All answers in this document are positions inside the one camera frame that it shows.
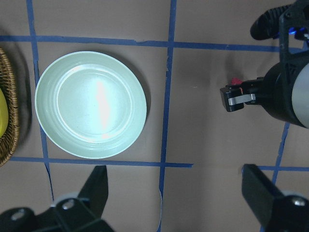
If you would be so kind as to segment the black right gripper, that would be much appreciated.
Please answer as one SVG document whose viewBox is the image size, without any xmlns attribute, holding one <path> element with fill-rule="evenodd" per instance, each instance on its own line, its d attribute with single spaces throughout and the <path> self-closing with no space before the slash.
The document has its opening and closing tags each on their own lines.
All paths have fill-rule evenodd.
<svg viewBox="0 0 309 232">
<path fill-rule="evenodd" d="M 244 105 L 260 105 L 272 117 L 299 125 L 293 111 L 284 100 L 281 65 L 274 65 L 264 77 L 244 81 L 240 86 L 226 86 L 220 89 L 222 103 L 227 112 L 235 112 Z"/>
</svg>

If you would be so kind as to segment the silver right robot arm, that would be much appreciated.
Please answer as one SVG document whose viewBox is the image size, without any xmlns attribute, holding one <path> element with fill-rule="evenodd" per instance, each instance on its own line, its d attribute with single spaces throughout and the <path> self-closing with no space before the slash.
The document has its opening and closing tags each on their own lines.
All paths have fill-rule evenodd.
<svg viewBox="0 0 309 232">
<path fill-rule="evenodd" d="M 244 105 L 260 105 L 273 118 L 303 128 L 309 127 L 309 66 L 297 76 L 291 89 L 284 92 L 285 85 L 281 66 L 274 65 L 264 77 L 241 81 L 236 78 L 220 89 L 227 112 L 244 108 Z"/>
</svg>

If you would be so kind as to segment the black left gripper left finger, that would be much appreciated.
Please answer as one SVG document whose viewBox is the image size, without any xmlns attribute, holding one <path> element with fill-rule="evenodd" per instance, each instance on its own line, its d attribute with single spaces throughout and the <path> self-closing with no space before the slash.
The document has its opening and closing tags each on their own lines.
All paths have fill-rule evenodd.
<svg viewBox="0 0 309 232">
<path fill-rule="evenodd" d="M 78 194 L 90 211 L 98 218 L 103 214 L 108 200 L 108 175 L 105 165 L 95 166 Z"/>
</svg>

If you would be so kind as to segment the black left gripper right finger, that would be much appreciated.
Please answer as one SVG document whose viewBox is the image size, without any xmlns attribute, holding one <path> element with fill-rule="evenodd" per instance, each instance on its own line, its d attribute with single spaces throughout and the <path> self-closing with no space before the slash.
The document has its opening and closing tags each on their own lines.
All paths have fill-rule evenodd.
<svg viewBox="0 0 309 232">
<path fill-rule="evenodd" d="M 274 204 L 283 199 L 284 194 L 255 164 L 243 165 L 241 192 L 261 226 L 268 226 L 273 216 Z"/>
</svg>

